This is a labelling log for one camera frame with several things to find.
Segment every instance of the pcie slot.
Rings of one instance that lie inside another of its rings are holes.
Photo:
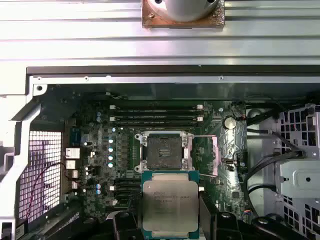
[[[141,179],[140,178],[116,178],[114,180],[114,183],[141,183]]]

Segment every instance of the electronic component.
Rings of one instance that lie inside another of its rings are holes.
[[[229,116],[223,121],[223,125],[226,129],[234,129],[237,126],[237,121]]]
[[[142,227],[145,237],[199,237],[198,180],[197,172],[143,172]]]
[[[65,149],[66,159],[79,159],[80,158],[80,148],[79,147],[67,147]]]

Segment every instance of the perforated metal panel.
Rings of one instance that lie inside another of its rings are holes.
[[[61,132],[30,132],[28,166],[20,177],[20,219],[32,222],[59,204],[61,159]]]

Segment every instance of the cable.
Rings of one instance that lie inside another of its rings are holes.
[[[248,133],[255,133],[255,134],[269,134],[268,130],[256,130],[256,129],[247,128],[246,131]]]
[[[288,105],[285,105],[285,108],[286,108],[285,112],[287,112],[289,110],[303,108],[304,106],[305,106],[304,103],[288,104]],[[270,117],[279,115],[279,113],[281,113],[281,112],[283,112],[283,109],[281,107],[277,107],[277,108],[271,109],[269,111],[263,112],[259,115],[256,115],[254,117],[249,117],[249,118],[247,118],[246,125],[251,126],[253,124],[261,123],[262,121],[264,121]]]
[[[261,184],[261,185],[258,185],[258,186],[254,186],[252,188],[249,189],[248,193],[252,193],[253,191],[257,190],[257,189],[270,189],[271,191],[273,192],[277,192],[277,188],[275,185],[272,185],[272,184]]]
[[[249,196],[248,180],[253,175],[255,175],[257,172],[259,172],[260,170],[264,169],[266,166],[268,166],[270,164],[273,164],[273,163],[276,163],[276,162],[279,162],[279,161],[284,161],[284,160],[287,160],[289,158],[293,158],[293,157],[296,157],[296,156],[298,156],[298,153],[296,151],[287,152],[287,153],[279,155],[279,156],[274,156],[274,157],[272,157],[270,159],[262,161],[260,164],[255,165],[252,169],[250,169],[248,174],[245,176],[245,178],[243,180],[243,184],[245,186],[243,188],[243,194],[244,194],[244,197],[247,199],[248,204],[249,204],[249,206],[251,208],[251,211],[252,211],[252,213],[253,213],[253,215],[255,217],[258,217],[258,214],[257,214],[257,211],[255,210],[255,208],[254,208],[254,206],[253,206],[253,204],[251,202],[250,196]]]
[[[299,151],[299,148],[296,145],[293,145],[291,142],[289,142],[287,139],[285,139],[281,134],[272,131],[272,130],[257,130],[257,129],[251,129],[247,128],[247,132],[249,133],[256,133],[256,134],[268,134],[268,135],[274,135],[277,138],[279,138],[284,144],[286,144],[288,147],[290,147],[293,151]]]
[[[216,177],[218,177],[218,176],[216,176],[216,175],[209,175],[209,174],[203,174],[203,173],[199,173],[199,175],[200,176],[205,176],[205,177],[209,177],[209,178],[216,178]]]
[[[31,206],[32,206],[32,203],[33,203],[33,201],[34,201],[35,189],[36,189],[36,185],[37,185],[37,182],[38,182],[39,178],[40,178],[49,168],[51,168],[51,167],[53,167],[53,166],[57,166],[57,165],[62,165],[62,166],[64,166],[64,172],[63,172],[64,176],[65,176],[68,180],[70,180],[70,179],[72,180],[72,178],[70,178],[69,176],[67,176],[67,174],[66,174],[66,169],[67,169],[67,167],[66,167],[66,165],[65,165],[63,162],[53,163],[53,164],[51,164],[50,166],[47,166],[44,170],[42,170],[42,172],[41,172],[41,173],[36,177],[36,179],[34,180],[34,184],[33,184],[32,190],[31,190],[31,194],[30,194],[30,204],[29,204],[29,207],[28,207],[28,212],[27,212],[27,214],[26,214],[26,218],[29,218],[30,213],[31,213]]]

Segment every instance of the black cable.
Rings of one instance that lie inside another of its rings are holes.
[[[253,191],[257,190],[257,189],[270,189],[273,192],[277,192],[277,188],[275,185],[272,184],[261,184],[261,185],[257,185],[254,186],[252,188],[249,189],[248,194],[252,193]]]
[[[263,162],[261,162],[260,164],[257,164],[255,167],[253,167],[252,169],[250,169],[250,171],[248,172],[248,174],[245,176],[244,180],[243,180],[243,184],[244,184],[244,188],[243,188],[243,194],[244,197],[247,199],[248,204],[250,206],[250,209],[253,213],[253,215],[255,217],[258,217],[257,211],[255,210],[252,201],[250,199],[249,196],[249,190],[248,190],[248,180],[255,175],[257,172],[259,172],[260,170],[264,169],[266,166],[270,165],[270,164],[274,164],[276,162],[279,161],[284,161],[293,157],[298,156],[298,153],[296,151],[292,151],[292,152],[287,152],[285,154],[279,155],[279,156],[275,156],[272,157],[270,159],[267,159]]]
[[[291,142],[289,142],[287,139],[285,139],[281,134],[275,132],[275,131],[270,131],[269,130],[256,130],[256,129],[251,129],[247,128],[246,131],[248,133],[256,133],[256,134],[269,134],[269,135],[274,135],[277,138],[279,138],[284,144],[287,145],[287,147],[291,148],[293,151],[299,150],[299,148],[296,145],[293,145]]]
[[[255,133],[255,134],[269,134],[268,130],[256,130],[256,129],[247,128],[246,131],[248,133]]]
[[[288,104],[288,105],[285,105],[285,108],[286,108],[286,111],[289,111],[289,110],[294,110],[294,109],[300,109],[300,108],[303,108],[304,106],[305,106],[304,103]],[[279,115],[279,113],[281,113],[281,112],[283,112],[283,109],[281,107],[277,106],[274,109],[263,112],[259,115],[254,116],[254,117],[247,118],[246,125],[251,126],[253,124],[261,123],[262,121],[264,121],[270,117]]]

